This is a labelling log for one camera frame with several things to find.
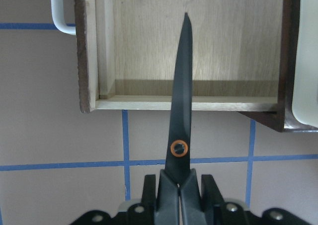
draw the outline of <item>black scissor blade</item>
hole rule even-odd
[[[169,139],[165,162],[166,173],[180,185],[190,173],[191,103],[192,28],[186,13],[175,63]],[[188,145],[188,153],[183,157],[175,157],[170,151],[171,144],[176,140],[185,141]]]

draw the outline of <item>dark brown wood edge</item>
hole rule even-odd
[[[75,0],[75,25],[78,45],[79,106],[82,113],[91,111],[89,106],[87,51],[85,35],[85,0]]]
[[[241,112],[278,132],[318,132],[297,121],[292,113],[300,0],[283,0],[282,39],[277,112]]]

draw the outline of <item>drawer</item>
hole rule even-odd
[[[193,29],[193,110],[277,109],[283,0],[76,5],[82,111],[170,110],[185,12]]]

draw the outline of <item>orange ring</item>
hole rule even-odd
[[[174,148],[175,148],[175,146],[177,144],[183,144],[183,146],[184,146],[184,152],[183,153],[177,154],[174,151]],[[188,150],[189,150],[188,144],[185,141],[183,141],[183,140],[176,140],[176,141],[172,142],[172,144],[170,146],[171,154],[173,154],[175,157],[184,157],[188,153]]]

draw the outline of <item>drawer handle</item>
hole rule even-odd
[[[53,22],[60,31],[76,35],[74,26],[67,26],[64,19],[63,0],[51,0],[52,18]]]

